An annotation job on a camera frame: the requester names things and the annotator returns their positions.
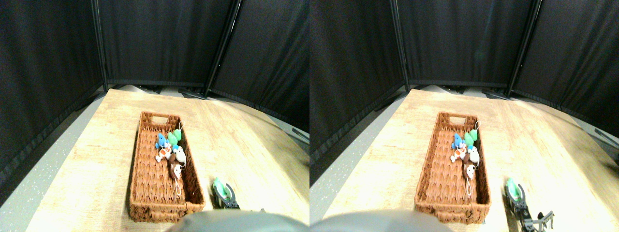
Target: blue plush toy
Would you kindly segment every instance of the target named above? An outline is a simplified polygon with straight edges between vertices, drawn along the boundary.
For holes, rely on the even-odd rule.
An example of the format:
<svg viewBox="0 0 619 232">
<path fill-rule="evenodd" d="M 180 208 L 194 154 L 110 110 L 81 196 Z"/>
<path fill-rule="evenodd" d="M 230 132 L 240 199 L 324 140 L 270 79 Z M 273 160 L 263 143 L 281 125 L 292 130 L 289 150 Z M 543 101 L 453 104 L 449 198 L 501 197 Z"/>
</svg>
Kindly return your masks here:
<svg viewBox="0 0 619 232">
<path fill-rule="evenodd" d="M 451 148 L 452 149 L 459 148 L 458 146 L 460 146 L 461 143 L 462 143 L 462 138 L 460 138 L 458 133 L 455 133 L 454 134 L 454 142 L 451 144 Z"/>
<path fill-rule="evenodd" d="M 163 136 L 163 134 L 159 133 L 157 137 L 159 138 L 159 140 L 157 141 L 157 143 L 155 143 L 155 148 L 160 149 L 167 148 L 169 146 L 170 141 L 165 139 L 165 136 Z"/>
</svg>

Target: black curtain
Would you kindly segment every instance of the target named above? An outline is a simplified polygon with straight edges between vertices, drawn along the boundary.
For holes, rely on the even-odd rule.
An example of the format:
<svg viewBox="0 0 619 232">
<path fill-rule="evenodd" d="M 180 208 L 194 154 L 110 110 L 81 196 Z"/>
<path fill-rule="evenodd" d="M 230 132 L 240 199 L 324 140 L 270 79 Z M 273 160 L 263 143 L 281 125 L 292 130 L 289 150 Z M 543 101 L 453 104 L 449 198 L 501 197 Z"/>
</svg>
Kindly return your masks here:
<svg viewBox="0 0 619 232">
<path fill-rule="evenodd" d="M 309 128 L 309 1 L 243 1 L 212 91 Z"/>
<path fill-rule="evenodd" d="M 203 87 L 231 3 L 100 0 L 108 83 Z"/>
<path fill-rule="evenodd" d="M 322 155 L 400 88 L 404 77 L 388 0 L 316 1 L 311 20 L 313 183 L 334 160 Z"/>
<path fill-rule="evenodd" d="M 409 83 L 507 87 L 530 1 L 398 1 Z"/>
<path fill-rule="evenodd" d="M 514 91 L 619 136 L 619 1 L 543 2 Z"/>
<path fill-rule="evenodd" d="M 90 1 L 1 2 L 0 77 L 4 202 L 33 149 L 102 84 Z"/>
</svg>

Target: brown wicker basket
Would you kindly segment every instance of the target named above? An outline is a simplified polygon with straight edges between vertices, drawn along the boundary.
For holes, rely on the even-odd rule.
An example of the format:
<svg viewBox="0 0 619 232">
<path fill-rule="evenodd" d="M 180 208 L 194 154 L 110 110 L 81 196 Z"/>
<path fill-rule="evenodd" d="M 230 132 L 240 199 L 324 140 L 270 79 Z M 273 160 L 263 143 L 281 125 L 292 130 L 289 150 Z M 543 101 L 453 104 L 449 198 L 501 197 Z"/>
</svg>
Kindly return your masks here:
<svg viewBox="0 0 619 232">
<path fill-rule="evenodd" d="M 167 118 L 168 121 L 165 124 L 154 123 L 153 116 Z M 178 142 L 187 157 L 178 181 L 181 195 L 175 193 L 175 180 L 169 175 L 168 160 L 164 158 L 157 163 L 155 159 L 158 153 L 155 148 L 157 134 L 167 136 L 168 132 L 178 129 L 180 121 L 179 116 L 170 114 L 142 112 L 140 116 L 129 196 L 129 215 L 134 221 L 176 223 L 186 214 L 202 211 L 206 204 L 184 130 Z"/>
<path fill-rule="evenodd" d="M 451 122 L 451 117 L 465 118 L 464 124 Z M 454 154 L 451 143 L 454 134 L 464 138 L 464 133 L 474 129 L 476 116 L 438 113 L 436 124 L 428 153 L 415 195 L 415 209 L 429 213 L 440 222 L 459 222 L 465 224 L 482 223 L 490 209 L 490 188 L 486 172 L 485 156 L 483 154 L 482 136 L 478 131 L 478 139 L 474 146 L 480 155 L 479 167 L 475 177 L 470 182 L 472 195 L 465 193 L 466 179 L 463 174 L 462 160 L 452 163 L 449 157 Z"/>
</svg>

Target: table surface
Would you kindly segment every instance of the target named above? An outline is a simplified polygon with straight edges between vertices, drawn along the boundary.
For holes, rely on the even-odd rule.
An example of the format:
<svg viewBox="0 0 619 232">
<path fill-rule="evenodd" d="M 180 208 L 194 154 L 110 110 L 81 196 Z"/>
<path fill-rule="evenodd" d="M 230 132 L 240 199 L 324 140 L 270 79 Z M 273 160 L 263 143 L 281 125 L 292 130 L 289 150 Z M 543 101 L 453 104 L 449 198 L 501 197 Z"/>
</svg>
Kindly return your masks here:
<svg viewBox="0 0 619 232">
<path fill-rule="evenodd" d="M 415 193 L 440 111 L 478 116 L 492 205 L 484 225 L 454 231 L 519 231 L 506 211 L 513 177 L 533 215 L 555 213 L 555 231 L 619 230 L 619 166 L 567 114 L 524 101 L 411 90 L 363 155 L 325 218 L 415 208 Z"/>
<path fill-rule="evenodd" d="M 308 223 L 309 156 L 265 114 L 241 104 L 110 90 L 37 208 L 29 231 L 161 231 L 129 218 L 129 175 L 142 111 L 177 114 L 204 194 L 215 177 L 243 210 Z M 206 196 L 204 210 L 212 210 Z"/>
</svg>

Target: speckled floor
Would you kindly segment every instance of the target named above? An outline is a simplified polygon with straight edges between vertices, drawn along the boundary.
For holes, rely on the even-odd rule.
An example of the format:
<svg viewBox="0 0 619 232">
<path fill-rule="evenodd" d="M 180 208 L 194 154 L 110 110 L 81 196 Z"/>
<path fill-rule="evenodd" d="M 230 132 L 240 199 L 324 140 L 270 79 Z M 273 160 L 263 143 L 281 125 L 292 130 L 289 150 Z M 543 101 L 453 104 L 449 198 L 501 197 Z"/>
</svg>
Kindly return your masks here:
<svg viewBox="0 0 619 232">
<path fill-rule="evenodd" d="M 145 92 L 133 85 L 126 85 L 120 88 L 120 90 L 156 94 L 152 91 Z M 166 87 L 160 94 L 183 97 L 181 93 L 178 93 L 178 88 L 174 87 Z M 0 207 L 0 232 L 26 230 L 30 223 L 30 219 L 32 219 L 35 211 L 37 211 L 45 192 L 56 177 L 60 166 L 64 163 L 67 155 L 69 155 L 69 152 L 104 98 L 105 97 L 94 101 L 84 109 L 73 112 L 39 147 L 37 147 L 37 149 L 35 149 L 33 153 L 42 154 L 41 159 L 19 183 L 13 193 L 11 193 L 4 204 L 2 204 L 2 207 Z M 209 99 L 234 102 L 227 98 Z M 288 133 L 303 150 L 308 151 L 308 141 L 292 132 L 291 125 L 279 119 L 270 118 L 278 124 L 282 130 Z M 309 134 L 305 132 L 301 133 L 309 137 Z"/>
<path fill-rule="evenodd" d="M 460 94 L 454 90 L 441 88 L 435 85 L 427 86 L 422 88 L 422 90 L 438 93 Z M 464 91 L 463 95 L 486 97 L 486 95 L 482 93 L 481 88 L 468 88 Z M 526 98 L 518 98 L 514 100 L 534 102 Z M 330 149 L 329 152 L 331 152 L 331 150 L 343 150 L 343 152 L 309 189 L 310 224 L 316 223 L 322 219 L 337 196 L 337 193 L 342 188 L 342 185 L 344 185 L 344 182 L 346 182 L 346 179 L 348 179 L 350 173 L 352 173 L 352 170 L 355 168 L 363 154 L 370 147 L 372 141 L 374 141 L 378 133 L 387 124 L 387 121 L 396 112 L 397 108 L 403 101 L 404 98 L 398 99 L 385 109 L 370 113 L 370 115 L 368 115 L 347 135 L 345 135 L 338 144 L 335 144 L 334 147 Z M 576 118 L 574 120 L 592 136 L 592 138 L 608 153 L 609 156 L 611 156 L 616 162 L 619 162 L 619 150 L 603 142 L 605 139 L 594 132 L 595 127 Z M 615 139 L 615 141 L 619 141 L 616 137 L 611 136 L 611 138 Z"/>
</svg>

